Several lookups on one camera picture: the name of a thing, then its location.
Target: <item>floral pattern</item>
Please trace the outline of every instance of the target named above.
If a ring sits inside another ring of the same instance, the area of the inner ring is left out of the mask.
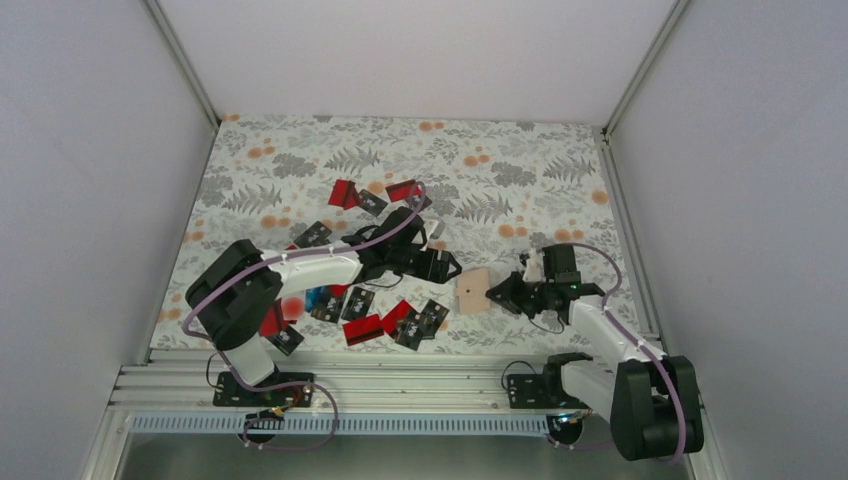
[[[336,240],[380,223],[402,203],[390,203],[379,218],[330,206],[339,178],[386,200],[387,185],[423,181],[433,203],[422,216],[446,224],[431,246],[453,252],[466,270],[489,268],[493,285],[520,268],[520,253],[557,242],[598,246],[623,267],[600,170],[587,125],[230,115],[212,149],[151,346],[210,346],[180,331],[189,311],[183,295],[233,241],[248,238],[259,248],[281,251],[315,221],[330,227]],[[597,255],[578,250],[577,260],[584,280],[605,289],[613,285],[613,270]],[[390,274],[379,281],[393,282]],[[458,315],[453,282],[406,278],[392,288],[367,288],[377,291],[372,313],[386,314],[401,299],[418,309],[430,299],[451,309],[442,331],[422,342],[420,352],[552,354],[585,349],[588,343],[571,328],[561,335],[546,333],[496,305]],[[626,278],[611,306],[638,328]],[[552,312],[536,321],[560,328]],[[347,347],[341,325],[308,316],[295,328],[305,337],[303,350],[415,353],[388,337]]]

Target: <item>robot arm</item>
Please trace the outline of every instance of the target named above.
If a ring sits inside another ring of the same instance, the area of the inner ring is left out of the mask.
[[[628,460],[673,454],[677,417],[656,366],[640,349],[644,347],[660,359],[678,393],[687,432],[684,452],[703,448],[692,364],[685,357],[668,356],[624,325],[629,335],[639,340],[639,346],[634,345],[614,327],[603,312],[603,290],[581,282],[573,246],[554,245],[531,252],[522,256],[522,263],[527,267],[523,274],[513,272],[487,296],[530,318],[543,310],[555,310],[589,340],[599,357],[584,353],[549,357],[542,374],[549,395],[577,399],[607,420],[616,447]]]
[[[411,214],[410,209],[399,208],[382,225],[366,227],[332,246],[361,245],[389,232]],[[428,227],[437,228],[438,224],[415,217],[398,233],[369,248],[305,255],[261,268],[215,298],[198,315],[200,323],[242,380],[256,386],[275,370],[258,332],[278,297],[324,285],[360,283],[379,278],[387,270],[435,283],[445,283],[462,273],[450,252],[427,248],[432,233]],[[327,246],[312,250],[324,252]],[[236,241],[189,287],[186,300],[194,308],[238,272],[278,255],[259,250],[250,240]]]

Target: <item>purple cable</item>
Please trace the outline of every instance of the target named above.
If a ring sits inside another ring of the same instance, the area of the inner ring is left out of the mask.
[[[211,342],[212,339],[209,337],[209,335],[192,330],[191,329],[191,322],[197,317],[197,315],[201,311],[203,311],[204,308],[206,308],[210,303],[212,303],[216,298],[218,298],[218,296],[220,296],[222,293],[224,293],[227,289],[229,289],[230,287],[235,285],[239,280],[243,279],[244,277],[250,275],[251,273],[253,273],[253,272],[255,272],[255,271],[257,271],[261,268],[267,267],[269,265],[273,265],[273,264],[278,263],[278,262],[282,262],[284,260],[290,260],[290,259],[295,259],[295,258],[300,258],[300,257],[307,257],[307,256],[310,256],[310,255],[324,255],[324,254],[328,254],[328,253],[332,255],[334,253],[355,252],[357,250],[363,250],[365,248],[370,248],[370,247],[372,247],[372,246],[394,236],[396,233],[400,232],[404,227],[409,225],[412,222],[412,220],[415,219],[415,216],[418,215],[418,213],[421,211],[421,209],[424,206],[424,201],[427,198],[426,197],[426,190],[424,188],[424,184],[421,183],[421,182],[416,182],[415,187],[417,187],[417,188],[413,188],[410,191],[409,197],[407,197],[407,203],[409,203],[411,205],[412,201],[414,200],[414,197],[416,195],[415,191],[420,190],[420,192],[421,192],[419,194],[418,202],[415,202],[415,207],[413,207],[412,213],[408,217],[406,217],[402,222],[400,222],[397,226],[395,226],[394,228],[392,228],[391,230],[389,230],[385,234],[380,235],[377,238],[372,238],[365,243],[361,243],[359,245],[354,245],[354,246],[349,245],[349,246],[345,246],[345,247],[335,248],[334,246],[331,245],[331,246],[328,246],[328,247],[310,248],[310,249],[307,249],[307,250],[290,250],[290,251],[287,251],[286,253],[284,253],[282,255],[277,255],[276,257],[271,257],[267,260],[263,260],[259,263],[251,265],[250,267],[248,267],[248,268],[242,270],[241,272],[233,275],[232,278],[230,278],[226,282],[222,283],[218,288],[213,290],[212,293],[207,295],[206,298],[201,300],[200,303],[198,303],[197,306],[194,307],[188,313],[185,320],[183,320],[183,324],[182,324],[183,333],[185,333],[186,335],[188,335],[190,337],[202,338],[203,340],[207,340],[207,341]],[[285,382],[285,383],[280,383],[280,384],[277,384],[277,385],[271,385],[271,386],[268,386],[268,387],[254,387],[253,385],[249,385],[247,382],[245,382],[244,379],[241,378],[241,375],[239,375],[239,373],[236,371],[236,369],[232,368],[232,364],[230,363],[230,360],[227,358],[227,356],[224,354],[224,352],[219,351],[218,353],[221,355],[221,359],[224,360],[224,364],[227,365],[227,368],[230,371],[232,371],[233,377],[236,379],[236,381],[239,383],[239,385],[241,385],[242,388],[244,388],[245,390],[247,390],[249,392],[257,392],[257,393],[259,393],[259,392],[270,392],[270,391],[273,391],[273,390],[281,390],[283,388],[288,388],[288,387],[310,386],[310,387],[314,387],[314,388],[320,390],[321,392],[323,392],[324,395],[327,396],[327,399],[330,401],[330,404],[332,404],[332,406],[333,406],[333,423],[332,423],[332,427],[330,429],[330,432],[327,434],[327,436],[323,440],[321,440],[318,443],[315,443],[314,445],[310,445],[310,446],[307,446],[307,447],[272,447],[272,446],[263,447],[263,446],[261,446],[262,444],[257,444],[257,443],[250,442],[250,441],[246,441],[246,445],[253,444],[253,445],[257,445],[258,448],[260,448],[260,449],[267,448],[268,450],[276,450],[276,451],[308,452],[308,451],[315,450],[317,448],[323,447],[336,434],[336,430],[338,429],[338,424],[339,424],[339,407],[336,404],[336,400],[335,400],[335,398],[333,398],[333,395],[326,388],[322,387],[321,385],[318,385],[317,383],[312,383],[312,382]],[[252,426],[255,423],[258,423],[258,421],[259,420],[254,420],[253,422],[248,422],[245,425],[244,434],[246,435],[247,430],[250,428],[250,426]]]
[[[615,315],[612,314],[612,311],[607,309],[607,302],[609,301],[610,297],[612,297],[612,295],[616,291],[618,291],[619,288],[621,288],[621,283],[624,281],[624,276],[621,274],[621,268],[618,267],[618,264],[615,263],[615,260],[608,253],[604,252],[598,247],[585,243],[566,243],[565,245],[571,245],[574,247],[581,247],[591,250],[597,253],[598,255],[604,257],[604,260],[606,260],[610,265],[612,265],[613,270],[615,270],[615,285],[610,290],[608,290],[606,295],[604,295],[601,299],[601,310],[603,310],[604,315],[607,317],[610,323],[612,323],[612,326],[615,327],[615,329],[618,330],[622,335],[624,335],[625,338],[630,340],[633,345],[636,345],[639,350],[641,350],[642,353],[644,353],[645,356],[647,356],[648,359],[651,360],[651,363],[654,364],[654,367],[656,367],[657,371],[659,372],[660,377],[662,377],[663,382],[665,383],[665,386],[668,389],[668,397],[671,399],[671,403],[674,406],[674,413],[677,416],[677,448],[674,450],[674,455],[669,460],[660,460],[660,462],[669,465],[679,462],[680,459],[683,457],[683,449],[686,448],[686,423],[683,420],[683,406],[680,404],[680,397],[677,395],[677,389],[674,388],[674,384],[671,382],[671,377],[669,376],[668,371],[666,371],[665,367],[663,367],[662,363],[660,363],[659,358],[657,358],[657,356],[654,355],[654,353],[651,352],[651,350],[646,348],[644,345],[640,345],[639,339],[636,338],[636,336],[634,336],[633,334],[631,334],[626,328],[624,328],[624,325],[622,325],[621,322],[619,322],[618,319],[615,318]],[[551,441],[552,443],[556,442],[556,440],[554,440],[553,437],[551,437],[550,435],[548,435],[548,441]],[[610,441],[598,445],[587,445],[579,448],[575,446],[574,448],[570,449],[600,450],[601,448],[609,447],[612,443],[613,442]]]

